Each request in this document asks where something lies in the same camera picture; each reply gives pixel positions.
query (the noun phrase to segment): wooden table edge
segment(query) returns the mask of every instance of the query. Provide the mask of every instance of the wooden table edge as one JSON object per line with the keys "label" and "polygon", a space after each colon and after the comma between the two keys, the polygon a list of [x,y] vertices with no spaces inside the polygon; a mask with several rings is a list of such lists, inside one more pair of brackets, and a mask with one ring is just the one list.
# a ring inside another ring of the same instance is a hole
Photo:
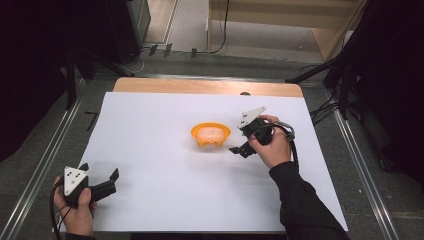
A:
{"label": "wooden table edge", "polygon": [[301,97],[297,84],[262,83],[231,80],[193,80],[176,78],[119,78],[113,92],[183,93],[239,95],[247,92],[253,96]]}

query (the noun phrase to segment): white sheet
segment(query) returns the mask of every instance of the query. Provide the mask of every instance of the white sheet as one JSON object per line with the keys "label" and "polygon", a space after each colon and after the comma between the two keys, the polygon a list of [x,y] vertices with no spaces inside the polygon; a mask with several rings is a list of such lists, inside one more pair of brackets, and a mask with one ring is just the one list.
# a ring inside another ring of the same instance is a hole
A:
{"label": "white sheet", "polygon": [[[204,94],[107,93],[81,160],[90,185],[120,177],[101,200],[95,231],[281,232],[278,189],[257,154],[228,148],[246,142],[241,112],[265,106],[296,132],[300,173],[347,230],[303,98]],[[224,146],[199,148],[190,130],[202,122],[231,129]]]}

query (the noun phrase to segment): black sleeve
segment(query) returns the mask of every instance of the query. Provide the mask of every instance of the black sleeve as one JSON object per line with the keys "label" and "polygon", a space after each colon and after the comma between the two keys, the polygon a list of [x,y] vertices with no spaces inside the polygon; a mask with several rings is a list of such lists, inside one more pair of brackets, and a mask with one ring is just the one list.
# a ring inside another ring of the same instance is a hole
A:
{"label": "black sleeve", "polygon": [[65,239],[66,240],[96,240],[94,237],[81,236],[81,235],[76,235],[72,233],[65,234]]}
{"label": "black sleeve", "polygon": [[269,174],[280,190],[280,221],[290,240],[349,239],[293,162],[279,164]]}

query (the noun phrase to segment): human hand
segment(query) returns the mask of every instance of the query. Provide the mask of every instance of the human hand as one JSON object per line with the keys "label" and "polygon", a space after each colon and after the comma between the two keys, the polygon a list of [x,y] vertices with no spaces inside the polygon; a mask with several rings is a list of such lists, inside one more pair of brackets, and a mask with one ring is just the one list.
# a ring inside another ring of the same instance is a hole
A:
{"label": "human hand", "polygon": [[[56,177],[55,184],[60,180],[60,177]],[[58,187],[54,193],[54,204],[60,209],[60,215],[62,216],[63,223],[66,226],[68,233],[82,235],[82,236],[93,236],[93,216],[90,212],[91,209],[97,207],[97,203],[91,204],[91,190],[85,188],[78,199],[78,209],[66,206],[66,201],[61,194],[61,187]]]}
{"label": "human hand", "polygon": [[[259,118],[271,123],[279,121],[277,117],[270,115],[260,115]],[[280,128],[274,127],[274,134],[268,145],[262,146],[254,134],[249,137],[248,142],[269,169],[280,163],[288,162],[291,159],[289,141],[286,139],[286,134]]]}

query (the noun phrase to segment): fingers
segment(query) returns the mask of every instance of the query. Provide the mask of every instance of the fingers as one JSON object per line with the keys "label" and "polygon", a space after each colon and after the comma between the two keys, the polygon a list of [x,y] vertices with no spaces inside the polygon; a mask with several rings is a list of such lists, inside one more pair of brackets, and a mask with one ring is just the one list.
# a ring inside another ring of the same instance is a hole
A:
{"label": "fingers", "polygon": [[87,207],[90,204],[91,200],[91,190],[89,188],[84,188],[81,192],[81,195],[78,198],[78,208]]}
{"label": "fingers", "polygon": [[[60,177],[56,177],[55,181],[54,181],[54,185],[59,182]],[[62,188],[59,186],[58,188],[56,188],[55,192],[54,192],[54,205],[56,205],[57,208],[61,209],[66,205],[65,199],[62,196],[61,193]]]}
{"label": "fingers", "polygon": [[[270,122],[270,123],[275,123],[275,122],[280,121],[280,120],[278,119],[278,117],[271,116],[271,115],[259,115],[259,118],[260,118],[260,119],[262,119],[262,120],[267,120],[267,121],[268,121],[268,122]],[[281,129],[280,129],[280,128],[278,128],[278,127],[274,127],[273,129],[274,129],[274,133],[283,133],[283,134],[284,134],[283,130],[281,130]]]}
{"label": "fingers", "polygon": [[255,135],[252,134],[250,135],[249,139],[247,140],[249,142],[249,145],[256,151],[258,152],[259,148],[262,146],[259,142],[258,139],[256,139]]}

